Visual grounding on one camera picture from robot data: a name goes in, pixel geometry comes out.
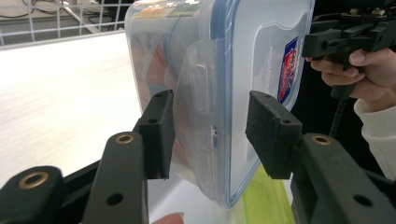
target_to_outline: wire shelf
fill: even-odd
[[[1,0],[0,48],[123,29],[134,0]]]

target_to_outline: plastic food container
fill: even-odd
[[[249,92],[291,109],[313,0],[137,1],[125,30],[141,109],[175,92],[171,170],[231,208],[260,161],[245,135]]]

